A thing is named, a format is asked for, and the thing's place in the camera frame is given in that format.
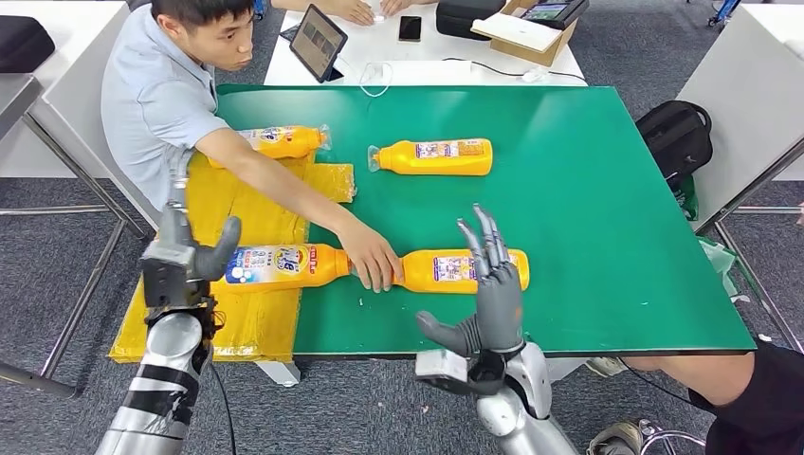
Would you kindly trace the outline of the person's right hand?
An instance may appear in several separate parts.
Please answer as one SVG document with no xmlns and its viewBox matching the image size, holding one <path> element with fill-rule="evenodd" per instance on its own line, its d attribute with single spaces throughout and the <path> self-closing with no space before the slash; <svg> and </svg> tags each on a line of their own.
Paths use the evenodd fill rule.
<svg viewBox="0 0 804 455">
<path fill-rule="evenodd" d="M 348 216 L 333 229 L 365 289 L 389 291 L 403 278 L 400 258 L 389 242 L 371 227 Z"/>
</svg>

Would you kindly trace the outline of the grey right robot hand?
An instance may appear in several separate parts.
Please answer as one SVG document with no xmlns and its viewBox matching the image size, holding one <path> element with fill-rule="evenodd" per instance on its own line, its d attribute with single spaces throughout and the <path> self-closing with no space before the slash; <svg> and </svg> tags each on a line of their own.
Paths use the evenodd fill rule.
<svg viewBox="0 0 804 455">
<path fill-rule="evenodd" d="M 416 323 L 427 339 L 463 357 L 483 350 L 512 353 L 524 345 L 521 276 L 494 218 L 479 204 L 473 205 L 473 211 L 480 222 L 480 236 L 464 219 L 458 219 L 456 224 L 474 263 L 475 312 L 456 325 L 447 325 L 433 314 L 420 311 Z"/>
</svg>

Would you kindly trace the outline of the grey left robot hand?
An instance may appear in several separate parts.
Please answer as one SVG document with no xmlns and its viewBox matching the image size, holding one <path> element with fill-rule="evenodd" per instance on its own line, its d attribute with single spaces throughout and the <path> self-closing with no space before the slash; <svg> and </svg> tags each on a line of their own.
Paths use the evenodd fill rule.
<svg viewBox="0 0 804 455">
<path fill-rule="evenodd" d="M 214 246 L 200 245 L 194 239 L 186 207 L 188 165 L 191 157 L 192 153 L 185 151 L 174 154 L 167 161 L 168 198 L 162 209 L 157 243 L 178 249 L 181 255 L 191 255 L 188 272 L 190 280 L 216 282 L 226 275 L 228 261 L 240 242 L 242 222 L 238 217 L 230 216 Z"/>
</svg>

